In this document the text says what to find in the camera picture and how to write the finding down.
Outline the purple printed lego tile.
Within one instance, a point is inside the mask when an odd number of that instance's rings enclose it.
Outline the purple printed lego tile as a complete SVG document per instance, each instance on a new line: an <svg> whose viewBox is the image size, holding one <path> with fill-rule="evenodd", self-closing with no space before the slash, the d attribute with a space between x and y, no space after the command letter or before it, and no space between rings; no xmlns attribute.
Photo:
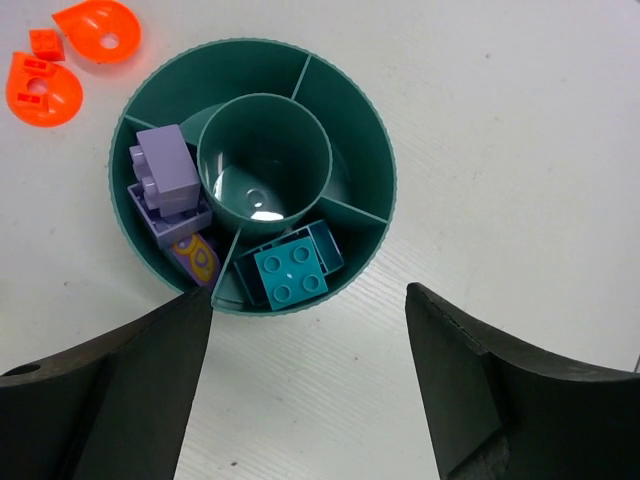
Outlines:
<svg viewBox="0 0 640 480"><path fill-rule="evenodd" d="M169 252L197 285L210 288L215 286L221 262L215 250L199 233L174 243Z"/></svg>

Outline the teal square lego brick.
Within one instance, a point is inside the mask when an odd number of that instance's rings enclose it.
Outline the teal square lego brick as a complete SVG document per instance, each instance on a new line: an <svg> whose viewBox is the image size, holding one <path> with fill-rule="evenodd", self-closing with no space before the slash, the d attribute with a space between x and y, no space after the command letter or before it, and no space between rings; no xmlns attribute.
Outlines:
<svg viewBox="0 0 640 480"><path fill-rule="evenodd" d="M254 259L273 311L328 292L322 268L309 237L258 252Z"/></svg>

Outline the teal rounded lego piece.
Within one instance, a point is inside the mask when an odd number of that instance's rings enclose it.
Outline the teal rounded lego piece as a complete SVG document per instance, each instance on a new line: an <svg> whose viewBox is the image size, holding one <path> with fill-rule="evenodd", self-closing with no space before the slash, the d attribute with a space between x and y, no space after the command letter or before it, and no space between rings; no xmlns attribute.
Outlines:
<svg viewBox="0 0 640 480"><path fill-rule="evenodd" d="M324 220L254 247L234 260L252 305L284 310L328 292L326 278L345 265Z"/></svg>

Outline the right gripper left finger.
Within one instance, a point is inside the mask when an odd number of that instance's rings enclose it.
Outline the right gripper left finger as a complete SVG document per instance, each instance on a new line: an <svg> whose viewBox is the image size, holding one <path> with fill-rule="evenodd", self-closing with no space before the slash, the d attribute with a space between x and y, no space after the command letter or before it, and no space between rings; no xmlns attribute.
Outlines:
<svg viewBox="0 0 640 480"><path fill-rule="evenodd" d="M212 323L198 287L1 376L4 479L171 479Z"/></svg>

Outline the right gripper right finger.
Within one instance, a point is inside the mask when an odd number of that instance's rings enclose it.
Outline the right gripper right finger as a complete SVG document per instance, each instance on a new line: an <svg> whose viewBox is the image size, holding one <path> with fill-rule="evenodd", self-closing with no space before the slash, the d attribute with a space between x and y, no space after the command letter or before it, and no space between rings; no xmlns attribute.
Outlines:
<svg viewBox="0 0 640 480"><path fill-rule="evenodd" d="M412 357L443 479L635 479L639 377L570 359L407 287Z"/></svg>

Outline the purple hollow lego brick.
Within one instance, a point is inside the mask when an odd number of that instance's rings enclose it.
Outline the purple hollow lego brick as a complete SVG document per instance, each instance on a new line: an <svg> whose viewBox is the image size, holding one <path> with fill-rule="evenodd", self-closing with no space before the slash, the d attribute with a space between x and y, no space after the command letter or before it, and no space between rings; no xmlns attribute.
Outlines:
<svg viewBox="0 0 640 480"><path fill-rule="evenodd" d="M147 206L140 183L128 186L127 191L138 216L161 249L178 243L212 223L213 212L203 195L199 197L195 208L162 217L159 210L151 210Z"/></svg>

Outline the teal round divided container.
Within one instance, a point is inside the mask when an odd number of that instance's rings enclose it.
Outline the teal round divided container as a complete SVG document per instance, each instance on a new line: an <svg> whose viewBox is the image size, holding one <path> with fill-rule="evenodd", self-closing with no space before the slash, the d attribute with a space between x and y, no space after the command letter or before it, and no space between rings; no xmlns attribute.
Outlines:
<svg viewBox="0 0 640 480"><path fill-rule="evenodd" d="M352 283L377 253L396 200L396 163L375 107L340 69L302 48L265 39L194 47L162 65L134 92L115 127L111 202L137 257L180 292L198 286L159 248L127 187L140 183L129 148L142 130L177 124L209 203L199 233L221 271L210 289L221 312L273 316L315 306ZM328 292L273 311L251 304L234 268L248 250L324 220L345 265Z"/></svg>

